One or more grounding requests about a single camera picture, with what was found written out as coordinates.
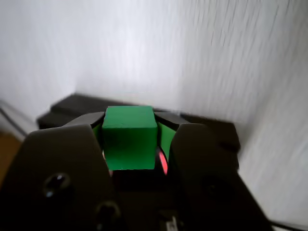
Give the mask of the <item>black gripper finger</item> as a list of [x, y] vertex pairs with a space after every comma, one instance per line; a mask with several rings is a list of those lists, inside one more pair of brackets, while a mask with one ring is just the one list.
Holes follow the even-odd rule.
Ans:
[[90, 125], [37, 130], [0, 190], [3, 231], [123, 231], [121, 208]]
[[175, 131], [167, 176], [186, 231], [270, 231], [272, 226], [238, 173], [236, 154], [204, 125], [155, 113]]

